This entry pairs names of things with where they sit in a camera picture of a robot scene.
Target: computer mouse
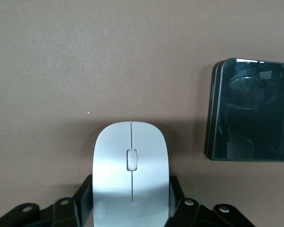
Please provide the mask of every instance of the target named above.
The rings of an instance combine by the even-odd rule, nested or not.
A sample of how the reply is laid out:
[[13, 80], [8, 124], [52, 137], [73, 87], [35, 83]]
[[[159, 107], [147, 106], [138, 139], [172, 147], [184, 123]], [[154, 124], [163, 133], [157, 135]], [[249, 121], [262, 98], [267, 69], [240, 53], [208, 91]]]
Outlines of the computer mouse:
[[93, 159], [95, 227], [158, 227], [169, 216], [169, 161], [161, 131], [119, 122], [99, 134]]

